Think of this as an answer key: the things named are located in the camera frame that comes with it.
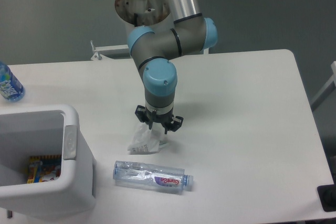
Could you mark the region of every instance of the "blue joint cover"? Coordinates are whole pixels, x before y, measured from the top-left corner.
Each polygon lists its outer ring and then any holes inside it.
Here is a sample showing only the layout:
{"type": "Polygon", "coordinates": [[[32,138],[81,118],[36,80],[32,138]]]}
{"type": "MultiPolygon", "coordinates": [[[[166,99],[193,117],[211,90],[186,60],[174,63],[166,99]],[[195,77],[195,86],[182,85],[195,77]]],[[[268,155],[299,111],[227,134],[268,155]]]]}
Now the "blue joint cover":
{"type": "Polygon", "coordinates": [[[218,33],[214,21],[210,18],[204,18],[204,20],[206,24],[206,36],[202,50],[213,47],[218,41],[218,33]]]}
{"type": "Polygon", "coordinates": [[[127,38],[127,45],[130,49],[130,53],[132,54],[132,47],[135,42],[144,34],[146,33],[154,33],[153,29],[148,26],[140,26],[134,29],[127,38]]]}
{"type": "Polygon", "coordinates": [[[163,58],[151,60],[143,72],[143,84],[157,97],[170,95],[177,85],[177,72],[174,64],[163,58]]]}

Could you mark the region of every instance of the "white trash bin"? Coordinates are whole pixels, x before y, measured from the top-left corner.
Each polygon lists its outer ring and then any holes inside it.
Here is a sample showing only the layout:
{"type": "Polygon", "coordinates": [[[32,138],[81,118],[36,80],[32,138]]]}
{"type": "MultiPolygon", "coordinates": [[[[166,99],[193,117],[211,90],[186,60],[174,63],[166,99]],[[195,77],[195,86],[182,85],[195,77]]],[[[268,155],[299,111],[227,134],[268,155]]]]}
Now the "white trash bin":
{"type": "Polygon", "coordinates": [[[95,164],[73,107],[0,110],[0,207],[29,216],[91,209],[95,164]],[[27,184],[30,156],[61,153],[57,180],[27,184]]]}

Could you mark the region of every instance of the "transparent bottle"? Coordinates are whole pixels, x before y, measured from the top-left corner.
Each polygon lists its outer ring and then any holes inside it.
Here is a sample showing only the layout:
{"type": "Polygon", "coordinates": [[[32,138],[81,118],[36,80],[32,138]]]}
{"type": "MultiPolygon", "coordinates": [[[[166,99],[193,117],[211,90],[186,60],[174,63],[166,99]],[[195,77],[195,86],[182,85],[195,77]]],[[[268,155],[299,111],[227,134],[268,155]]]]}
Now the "transparent bottle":
{"type": "Polygon", "coordinates": [[[25,95],[25,89],[10,68],[0,61],[0,94],[10,102],[17,102],[25,95]]]}
{"type": "Polygon", "coordinates": [[[184,169],[124,161],[115,162],[113,179],[174,190],[193,185],[193,176],[185,175],[184,169]]]}

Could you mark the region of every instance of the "crumpled plastic bag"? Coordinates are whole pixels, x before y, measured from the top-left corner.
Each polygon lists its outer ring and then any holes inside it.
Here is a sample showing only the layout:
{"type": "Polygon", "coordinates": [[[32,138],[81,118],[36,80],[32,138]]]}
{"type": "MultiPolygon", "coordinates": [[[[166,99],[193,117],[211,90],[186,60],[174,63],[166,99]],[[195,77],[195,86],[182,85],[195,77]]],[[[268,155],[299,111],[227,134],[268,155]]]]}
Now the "crumpled plastic bag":
{"type": "Polygon", "coordinates": [[[152,154],[168,145],[164,141],[164,128],[159,123],[153,123],[152,129],[148,125],[139,123],[136,127],[133,141],[127,150],[130,154],[152,154]]]}

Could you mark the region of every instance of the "bottle label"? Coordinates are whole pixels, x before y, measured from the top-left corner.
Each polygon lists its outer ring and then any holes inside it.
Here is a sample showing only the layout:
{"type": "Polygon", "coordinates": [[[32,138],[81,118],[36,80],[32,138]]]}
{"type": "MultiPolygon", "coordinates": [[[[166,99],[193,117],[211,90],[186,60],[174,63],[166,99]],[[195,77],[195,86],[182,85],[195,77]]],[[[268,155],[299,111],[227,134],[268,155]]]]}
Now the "bottle label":
{"type": "Polygon", "coordinates": [[[162,177],[154,177],[155,182],[160,186],[166,187],[179,187],[181,181],[175,178],[162,178],[162,177]]]}
{"type": "Polygon", "coordinates": [[[23,87],[13,74],[5,74],[0,82],[0,93],[8,99],[15,99],[22,94],[23,87]]]}

